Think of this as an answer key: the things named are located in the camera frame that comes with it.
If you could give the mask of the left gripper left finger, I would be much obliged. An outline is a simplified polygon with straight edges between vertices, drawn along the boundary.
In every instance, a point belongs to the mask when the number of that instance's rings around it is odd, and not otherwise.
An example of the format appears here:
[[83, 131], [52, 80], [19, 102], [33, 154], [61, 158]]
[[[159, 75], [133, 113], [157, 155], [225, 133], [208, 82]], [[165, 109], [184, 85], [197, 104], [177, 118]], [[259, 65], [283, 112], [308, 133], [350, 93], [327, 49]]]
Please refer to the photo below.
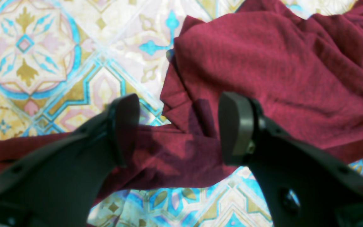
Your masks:
[[138, 96], [122, 96], [2, 171], [0, 227], [85, 227], [105, 178], [133, 153], [139, 117]]

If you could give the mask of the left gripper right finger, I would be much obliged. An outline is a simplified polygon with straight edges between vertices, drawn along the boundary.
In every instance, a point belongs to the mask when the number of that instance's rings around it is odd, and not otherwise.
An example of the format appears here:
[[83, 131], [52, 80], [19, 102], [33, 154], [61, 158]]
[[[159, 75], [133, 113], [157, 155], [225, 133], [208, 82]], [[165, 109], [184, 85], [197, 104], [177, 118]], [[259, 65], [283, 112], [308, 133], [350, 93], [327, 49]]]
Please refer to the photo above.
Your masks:
[[275, 227], [363, 227], [363, 176], [291, 137], [261, 105], [234, 92], [219, 99], [223, 161], [247, 166]]

